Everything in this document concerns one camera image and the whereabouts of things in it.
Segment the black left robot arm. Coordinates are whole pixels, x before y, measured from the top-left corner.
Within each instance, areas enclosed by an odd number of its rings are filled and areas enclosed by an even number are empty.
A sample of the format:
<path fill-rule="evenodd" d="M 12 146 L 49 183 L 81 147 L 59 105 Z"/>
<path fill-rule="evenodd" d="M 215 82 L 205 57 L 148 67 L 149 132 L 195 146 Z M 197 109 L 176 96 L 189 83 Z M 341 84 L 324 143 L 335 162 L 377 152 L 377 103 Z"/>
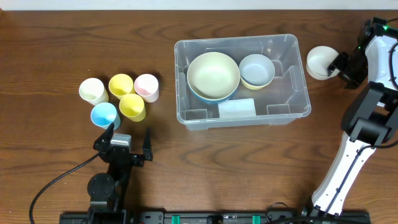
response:
<path fill-rule="evenodd" d="M 127 134 L 115 134 L 114 124 L 95 140 L 93 149 L 103 162 L 109 164 L 104 173 L 94 175 L 87 185 L 90 196 L 89 224 L 126 224 L 134 221 L 134 213 L 123 209 L 124 198 L 132 167 L 142 167 L 153 160 L 150 131 L 146 131 L 142 154 L 131 153 L 132 138 Z"/>

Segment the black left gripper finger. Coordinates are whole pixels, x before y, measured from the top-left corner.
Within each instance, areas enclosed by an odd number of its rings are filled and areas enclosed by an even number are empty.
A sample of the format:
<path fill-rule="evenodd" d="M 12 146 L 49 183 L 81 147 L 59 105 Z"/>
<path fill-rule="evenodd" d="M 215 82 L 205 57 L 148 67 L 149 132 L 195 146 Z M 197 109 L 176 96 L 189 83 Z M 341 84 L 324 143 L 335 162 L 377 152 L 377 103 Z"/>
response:
<path fill-rule="evenodd" d="M 93 149 L 98 152 L 108 152 L 111 148 L 111 139 L 114 131 L 114 123 L 111 123 L 97 140 L 94 141 Z"/>
<path fill-rule="evenodd" d="M 152 161 L 153 160 L 153 153 L 152 153 L 152 146 L 150 141 L 150 129 L 147 128 L 146 135 L 144 138 L 142 151 L 144 155 L 145 161 Z"/>

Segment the dark blue bowl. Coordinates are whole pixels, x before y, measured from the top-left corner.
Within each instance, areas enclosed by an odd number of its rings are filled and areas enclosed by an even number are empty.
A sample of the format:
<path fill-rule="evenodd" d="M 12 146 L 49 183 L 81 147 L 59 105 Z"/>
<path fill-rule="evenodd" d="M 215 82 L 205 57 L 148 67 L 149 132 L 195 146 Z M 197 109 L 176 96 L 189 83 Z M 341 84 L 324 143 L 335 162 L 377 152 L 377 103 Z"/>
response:
<path fill-rule="evenodd" d="M 223 102 L 229 100 L 229 98 L 216 99 L 216 100 L 207 100 L 207 99 L 204 99 L 204 98 L 197 98 L 197 97 L 195 97 L 195 99 L 198 100 L 198 101 L 200 101 L 200 102 L 209 104 L 209 105 L 220 104 L 220 103 L 223 103 Z"/>
<path fill-rule="evenodd" d="M 198 98 L 199 100 L 201 100 L 201 101 L 203 101 L 203 102 L 205 102 L 205 103 L 208 103 L 208 104 L 217 104 L 217 103 L 222 103 L 222 102 L 224 102 L 224 101 L 228 101 L 228 100 L 229 100 L 231 97 L 233 97 L 237 92 L 238 92 L 238 89 L 235 89 L 235 91 L 234 91 L 232 94 L 226 96 L 225 98 L 220 98 L 220 99 L 215 99 L 215 100 L 209 100 L 209 99 L 206 99 L 206 98 L 204 98 L 204 97 L 201 97 L 201 96 L 197 95 L 192 89 L 190 89 L 190 93 L 191 93 L 192 95 L 194 95 L 194 96 L 195 96 L 196 98 Z"/>

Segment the white small bowl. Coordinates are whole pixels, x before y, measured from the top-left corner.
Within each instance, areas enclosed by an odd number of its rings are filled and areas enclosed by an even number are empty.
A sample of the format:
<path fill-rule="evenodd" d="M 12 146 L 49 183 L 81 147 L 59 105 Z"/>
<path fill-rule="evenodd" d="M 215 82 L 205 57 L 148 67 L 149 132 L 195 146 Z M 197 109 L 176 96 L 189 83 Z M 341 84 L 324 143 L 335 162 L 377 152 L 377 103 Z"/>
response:
<path fill-rule="evenodd" d="M 330 64 L 339 53 L 327 46 L 318 46 L 309 51 L 307 55 L 306 69 L 309 75 L 317 80 L 327 80 L 337 76 L 338 70 L 328 70 Z"/>

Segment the beige large bowl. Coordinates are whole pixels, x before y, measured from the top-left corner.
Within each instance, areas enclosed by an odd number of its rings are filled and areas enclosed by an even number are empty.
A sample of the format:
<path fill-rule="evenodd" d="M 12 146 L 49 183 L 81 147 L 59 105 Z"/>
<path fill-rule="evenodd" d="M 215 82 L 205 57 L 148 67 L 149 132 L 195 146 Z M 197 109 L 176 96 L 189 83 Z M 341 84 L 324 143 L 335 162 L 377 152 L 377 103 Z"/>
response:
<path fill-rule="evenodd" d="M 225 98 L 238 88 L 240 71 L 228 55 L 207 52 L 199 55 L 189 65 L 187 83 L 197 95 L 209 100 Z"/>

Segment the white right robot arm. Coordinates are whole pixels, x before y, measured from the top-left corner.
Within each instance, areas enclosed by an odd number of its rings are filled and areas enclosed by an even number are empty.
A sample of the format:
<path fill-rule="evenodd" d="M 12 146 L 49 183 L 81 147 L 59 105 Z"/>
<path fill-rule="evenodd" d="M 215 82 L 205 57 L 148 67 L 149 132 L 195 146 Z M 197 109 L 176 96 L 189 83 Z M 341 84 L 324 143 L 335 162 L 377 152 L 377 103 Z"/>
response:
<path fill-rule="evenodd" d="M 333 222 L 364 163 L 376 149 L 388 148 L 397 131 L 397 29 L 374 17 L 361 26 L 351 54 L 315 47 L 306 68 L 321 80 L 338 76 L 350 89 L 368 82 L 343 115 L 338 154 L 306 212 L 318 222 Z"/>

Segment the grey small bowl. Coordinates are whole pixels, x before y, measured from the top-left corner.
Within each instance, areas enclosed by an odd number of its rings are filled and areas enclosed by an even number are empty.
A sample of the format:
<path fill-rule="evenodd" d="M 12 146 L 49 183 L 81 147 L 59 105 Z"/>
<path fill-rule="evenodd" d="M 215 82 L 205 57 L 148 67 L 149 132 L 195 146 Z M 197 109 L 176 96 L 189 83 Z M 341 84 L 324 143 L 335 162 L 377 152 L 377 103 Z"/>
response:
<path fill-rule="evenodd" d="M 275 66 L 271 59 L 261 54 L 251 54 L 239 64 L 241 78 L 252 86 L 266 86 L 275 77 Z"/>

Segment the yellow small bowl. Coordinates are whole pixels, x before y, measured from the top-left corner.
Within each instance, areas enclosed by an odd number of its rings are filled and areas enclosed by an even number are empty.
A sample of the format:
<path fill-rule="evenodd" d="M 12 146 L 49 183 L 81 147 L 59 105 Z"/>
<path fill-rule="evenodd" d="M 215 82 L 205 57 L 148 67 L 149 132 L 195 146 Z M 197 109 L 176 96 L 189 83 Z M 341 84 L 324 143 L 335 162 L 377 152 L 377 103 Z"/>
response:
<path fill-rule="evenodd" d="M 242 84 L 250 89 L 250 90 L 260 90 L 261 88 L 264 88 L 265 86 L 269 85 L 271 83 L 272 80 L 270 80 L 269 82 L 267 82 L 265 85 L 252 85 L 250 83 L 248 83 L 245 79 L 241 78 L 241 82 Z"/>

